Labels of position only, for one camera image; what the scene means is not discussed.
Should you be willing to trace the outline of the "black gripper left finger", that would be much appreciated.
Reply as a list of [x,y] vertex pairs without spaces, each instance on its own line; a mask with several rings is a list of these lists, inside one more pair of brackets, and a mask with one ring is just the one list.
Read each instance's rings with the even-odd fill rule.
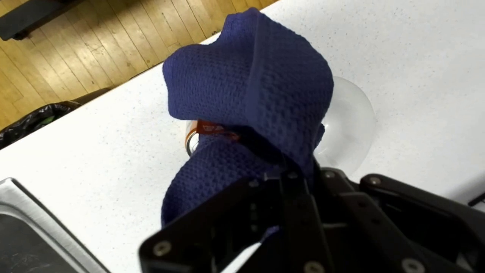
[[218,273],[268,228],[279,227],[274,263],[324,273],[324,236],[306,181],[297,172],[243,178],[146,239],[143,273]]

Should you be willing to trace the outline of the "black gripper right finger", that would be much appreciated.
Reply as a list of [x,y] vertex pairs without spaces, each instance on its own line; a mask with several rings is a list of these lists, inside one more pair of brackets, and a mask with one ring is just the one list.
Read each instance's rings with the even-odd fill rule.
[[317,183],[337,273],[485,273],[485,213],[400,180],[350,180],[323,168]]

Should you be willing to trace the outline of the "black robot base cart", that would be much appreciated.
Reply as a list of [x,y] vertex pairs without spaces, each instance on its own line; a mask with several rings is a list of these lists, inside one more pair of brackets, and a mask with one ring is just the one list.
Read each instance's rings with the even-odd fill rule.
[[26,0],[0,16],[0,37],[24,39],[30,31],[74,7],[82,0]]

